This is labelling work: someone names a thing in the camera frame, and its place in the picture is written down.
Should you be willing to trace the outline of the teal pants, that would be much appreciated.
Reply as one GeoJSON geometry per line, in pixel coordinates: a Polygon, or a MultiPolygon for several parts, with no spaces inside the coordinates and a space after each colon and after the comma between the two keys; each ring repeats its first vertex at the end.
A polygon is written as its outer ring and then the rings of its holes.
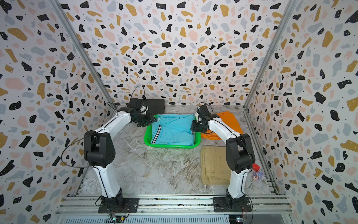
{"type": "Polygon", "coordinates": [[[153,145],[192,146],[195,134],[191,131],[193,114],[161,114],[152,124],[153,145]]]}

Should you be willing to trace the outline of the orange pants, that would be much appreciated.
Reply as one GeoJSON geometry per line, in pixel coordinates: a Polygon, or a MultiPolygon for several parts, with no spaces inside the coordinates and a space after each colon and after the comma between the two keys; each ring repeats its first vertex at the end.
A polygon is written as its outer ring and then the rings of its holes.
{"type": "MultiPolygon", "coordinates": [[[[231,113],[229,111],[225,111],[225,112],[217,113],[217,115],[231,129],[235,130],[236,132],[238,132],[240,134],[244,134],[239,122],[237,121],[237,119],[235,118],[233,113],[231,113]]],[[[211,130],[208,130],[206,133],[201,133],[201,137],[204,139],[208,139],[208,140],[221,140],[221,138],[215,132],[212,132],[211,130]]]]}

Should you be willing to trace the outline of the khaki pants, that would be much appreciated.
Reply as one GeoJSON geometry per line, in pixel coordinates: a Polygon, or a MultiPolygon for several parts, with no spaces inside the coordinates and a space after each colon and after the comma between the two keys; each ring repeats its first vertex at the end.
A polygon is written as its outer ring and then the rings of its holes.
{"type": "Polygon", "coordinates": [[[226,161],[226,147],[203,146],[200,164],[203,184],[229,186],[232,170],[226,161]]]}

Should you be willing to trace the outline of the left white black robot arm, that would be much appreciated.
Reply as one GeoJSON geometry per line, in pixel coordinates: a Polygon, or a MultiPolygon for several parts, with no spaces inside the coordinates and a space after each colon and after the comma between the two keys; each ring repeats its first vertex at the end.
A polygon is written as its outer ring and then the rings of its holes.
{"type": "Polygon", "coordinates": [[[131,99],[127,107],[117,110],[115,115],[95,131],[84,135],[84,159],[92,166],[102,189],[101,204],[110,208],[124,206],[123,193],[115,178],[112,162],[116,150],[112,139],[129,123],[147,127],[156,121],[149,107],[140,99],[131,99]]]}

